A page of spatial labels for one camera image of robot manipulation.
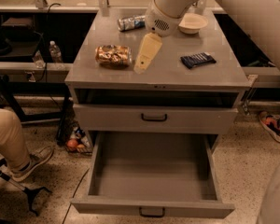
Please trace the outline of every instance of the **sneaker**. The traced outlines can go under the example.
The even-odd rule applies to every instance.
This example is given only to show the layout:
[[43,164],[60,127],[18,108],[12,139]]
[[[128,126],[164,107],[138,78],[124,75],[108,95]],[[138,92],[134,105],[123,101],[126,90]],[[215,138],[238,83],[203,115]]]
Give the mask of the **sneaker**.
[[29,166],[23,171],[11,172],[12,179],[16,182],[22,182],[26,179],[38,166],[46,163],[53,155],[53,147],[44,147],[35,154],[30,154]]
[[262,111],[259,113],[259,121],[271,137],[280,143],[280,116],[272,116],[268,112]]

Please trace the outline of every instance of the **bowl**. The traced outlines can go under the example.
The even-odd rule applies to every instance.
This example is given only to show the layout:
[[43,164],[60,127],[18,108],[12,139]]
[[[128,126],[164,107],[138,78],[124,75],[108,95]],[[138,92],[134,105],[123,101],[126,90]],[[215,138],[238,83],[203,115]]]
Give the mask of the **bowl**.
[[179,23],[178,28],[185,34],[197,34],[200,29],[208,24],[208,19],[205,16],[186,13],[183,20]]

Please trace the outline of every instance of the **floor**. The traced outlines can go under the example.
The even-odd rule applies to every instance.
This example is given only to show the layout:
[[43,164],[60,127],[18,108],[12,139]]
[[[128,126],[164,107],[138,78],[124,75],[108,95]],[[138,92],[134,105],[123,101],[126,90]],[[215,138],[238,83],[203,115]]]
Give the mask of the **floor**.
[[[34,100],[34,105],[22,102],[27,112],[56,109],[50,100]],[[224,203],[234,203],[233,211],[225,219],[198,218],[143,218],[104,215],[83,215],[70,205],[71,199],[86,193],[90,157],[70,155],[58,146],[55,135],[58,122],[23,125],[27,146],[36,150],[43,146],[55,147],[51,160],[39,167],[22,184],[28,189],[46,186],[52,191],[40,193],[35,209],[39,217],[29,212],[26,195],[0,178],[0,218],[19,224],[125,224],[125,223],[198,223],[252,224],[255,223],[261,199],[280,162],[280,144],[276,143],[259,125],[257,113],[262,109],[280,113],[280,103],[251,103],[250,115],[241,109],[229,132],[219,140],[214,153],[217,180]],[[68,112],[67,125],[71,129],[73,117]]]

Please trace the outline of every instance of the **plastic bottle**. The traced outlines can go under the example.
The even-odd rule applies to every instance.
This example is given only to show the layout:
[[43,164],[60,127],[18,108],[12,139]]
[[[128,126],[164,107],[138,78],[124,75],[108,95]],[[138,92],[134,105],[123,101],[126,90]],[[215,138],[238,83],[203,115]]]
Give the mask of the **plastic bottle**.
[[64,69],[63,56],[55,41],[49,42],[49,53],[57,69]]

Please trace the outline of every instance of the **black drawer handle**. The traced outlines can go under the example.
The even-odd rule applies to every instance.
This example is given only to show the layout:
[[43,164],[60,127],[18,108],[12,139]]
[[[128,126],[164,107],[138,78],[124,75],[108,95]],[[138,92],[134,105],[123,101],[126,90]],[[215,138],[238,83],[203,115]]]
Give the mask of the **black drawer handle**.
[[145,114],[141,114],[141,119],[147,122],[165,122],[167,120],[167,114],[164,114],[161,117],[149,117]]
[[162,208],[160,215],[148,215],[148,214],[143,214],[142,207],[139,207],[139,214],[141,217],[162,218],[165,217],[165,208],[164,207]]

